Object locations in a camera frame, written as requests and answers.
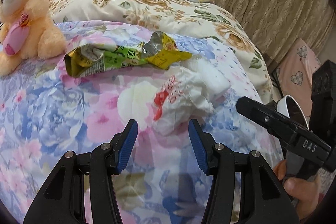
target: human hand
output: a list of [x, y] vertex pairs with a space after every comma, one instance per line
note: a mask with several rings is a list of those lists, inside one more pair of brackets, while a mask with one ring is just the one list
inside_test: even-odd
[[[286, 160], [280, 161], [273, 171], [280, 181], [283, 180], [286, 175]], [[313, 182], [299, 178], [289, 178], [283, 187], [288, 195], [299, 200], [296, 212], [300, 219], [308, 217], [316, 209], [321, 188], [319, 175]]]

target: crumpled white paper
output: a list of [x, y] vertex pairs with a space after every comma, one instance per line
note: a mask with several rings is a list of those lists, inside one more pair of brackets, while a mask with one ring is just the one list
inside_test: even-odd
[[171, 67], [168, 73], [171, 75], [169, 80], [154, 98], [158, 110], [154, 116], [153, 129], [164, 136], [188, 121], [195, 111], [200, 115], [214, 110], [208, 101], [207, 87], [198, 73], [185, 67]]
[[181, 66], [197, 72], [200, 78], [204, 81], [208, 91], [208, 101], [213, 101], [223, 96], [223, 94], [230, 88], [230, 82], [225, 76], [215, 68], [209, 60], [193, 56], [192, 58], [181, 61]]

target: teddy bear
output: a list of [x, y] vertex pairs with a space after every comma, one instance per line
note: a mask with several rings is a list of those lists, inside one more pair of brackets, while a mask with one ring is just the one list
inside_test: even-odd
[[0, 0], [0, 76], [23, 60], [48, 59], [66, 51], [66, 40], [49, 16], [48, 0]]

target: bed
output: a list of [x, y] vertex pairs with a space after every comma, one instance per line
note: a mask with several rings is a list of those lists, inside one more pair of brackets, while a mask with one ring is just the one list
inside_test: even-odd
[[[147, 42], [160, 30], [180, 50], [199, 54], [223, 73], [231, 88], [204, 117], [204, 131], [234, 151], [259, 150], [274, 166], [282, 159], [279, 141], [235, 109], [248, 96], [267, 103], [272, 84], [260, 52], [235, 18], [213, 4], [185, 0], [50, 0], [50, 13], [68, 41], [78, 36], [121, 46]], [[124, 223], [200, 223], [212, 177], [198, 168], [183, 123], [163, 137], [152, 128], [155, 91], [167, 73], [150, 65], [74, 79], [63, 57], [30, 60], [0, 79], [0, 200], [19, 223], [45, 178], [68, 150], [92, 151], [139, 124], [138, 139], [123, 173], [113, 178]], [[240, 178], [236, 176], [238, 220]], [[89, 188], [85, 186], [87, 222]]]

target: crumpled snack wrapper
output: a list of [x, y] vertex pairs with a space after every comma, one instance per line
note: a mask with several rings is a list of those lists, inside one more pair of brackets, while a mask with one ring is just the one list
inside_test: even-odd
[[157, 31], [152, 34], [148, 43], [142, 47], [141, 57], [160, 69], [168, 69], [172, 63], [191, 58], [189, 52], [178, 50], [174, 39]]
[[152, 34], [149, 42], [142, 42], [134, 48], [89, 42], [82, 38], [79, 46], [65, 55], [64, 62], [68, 75], [79, 78], [146, 63], [168, 69], [172, 63], [191, 56], [189, 52], [179, 51], [174, 39], [158, 31]]
[[96, 73], [138, 66], [147, 63], [141, 58], [141, 47], [123, 47], [116, 44], [89, 43], [82, 39], [79, 47], [64, 57], [68, 75], [74, 78], [86, 77]]
[[154, 115], [153, 129], [163, 136], [169, 135], [191, 115], [212, 113], [214, 108], [208, 101], [208, 92], [198, 73], [184, 67], [172, 67], [171, 76], [156, 93], [154, 104], [158, 107]]

